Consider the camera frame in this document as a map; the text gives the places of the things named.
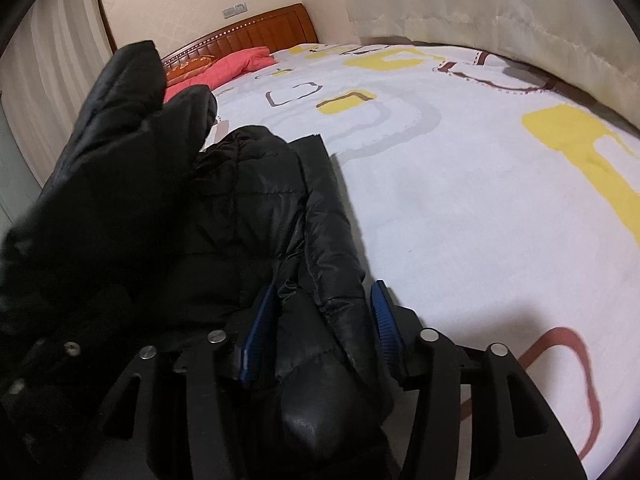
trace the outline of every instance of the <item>quilted fabric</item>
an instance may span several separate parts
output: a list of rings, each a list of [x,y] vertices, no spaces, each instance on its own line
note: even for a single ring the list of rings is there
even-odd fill
[[[119,50],[34,209],[4,241],[2,384],[26,378],[24,396],[46,403],[50,384],[65,383],[80,414],[38,432],[23,403],[14,424],[30,428],[41,462],[61,460],[135,349],[187,348],[273,282],[273,387],[232,399],[250,469],[386,478],[379,427],[390,397],[321,138],[287,144],[245,126],[199,153],[214,97],[194,86],[163,107],[164,86],[152,43]],[[80,356],[69,359],[67,341]]]

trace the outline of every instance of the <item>metal screw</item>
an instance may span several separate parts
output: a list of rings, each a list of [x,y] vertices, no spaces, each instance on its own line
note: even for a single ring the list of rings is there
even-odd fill
[[[78,357],[80,355],[80,345],[73,341],[65,343],[65,352],[69,357]]]
[[[140,351],[140,357],[143,359],[152,359],[156,357],[156,347],[153,345],[145,346]]]
[[[207,335],[207,340],[210,343],[222,343],[226,339],[226,333],[224,330],[212,330]]]
[[[438,334],[438,332],[436,332],[433,328],[425,328],[423,330],[420,330],[420,338],[423,341],[433,343],[440,338],[440,334]]]
[[[9,388],[9,395],[19,394],[21,391],[24,390],[25,386],[26,384],[24,383],[24,379],[16,379],[14,381],[14,384],[12,384],[11,387]]]
[[[509,353],[509,349],[502,343],[494,343],[491,345],[491,352],[498,357],[504,357]]]

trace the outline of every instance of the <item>white curtain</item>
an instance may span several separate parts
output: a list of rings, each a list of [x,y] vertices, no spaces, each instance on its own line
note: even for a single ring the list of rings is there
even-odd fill
[[[41,185],[110,56],[97,0],[36,0],[2,54],[6,118]]]
[[[612,0],[348,0],[361,38],[402,36],[522,60],[640,126],[640,43]]]

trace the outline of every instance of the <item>red pillow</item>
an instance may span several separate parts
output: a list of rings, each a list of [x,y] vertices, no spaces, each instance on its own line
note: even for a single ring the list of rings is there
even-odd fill
[[[207,85],[209,90],[215,90],[243,73],[255,72],[275,63],[276,60],[269,55],[269,47],[266,46],[257,46],[233,52],[217,60],[201,74],[167,88],[164,93],[164,102],[167,102],[180,90],[189,86]]]

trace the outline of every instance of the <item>orange pillowcase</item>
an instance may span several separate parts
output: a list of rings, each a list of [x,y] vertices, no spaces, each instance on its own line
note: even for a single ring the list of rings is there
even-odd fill
[[[201,74],[215,62],[216,58],[213,56],[200,56],[180,63],[180,66],[172,68],[166,73],[166,85],[167,87],[173,86]]]

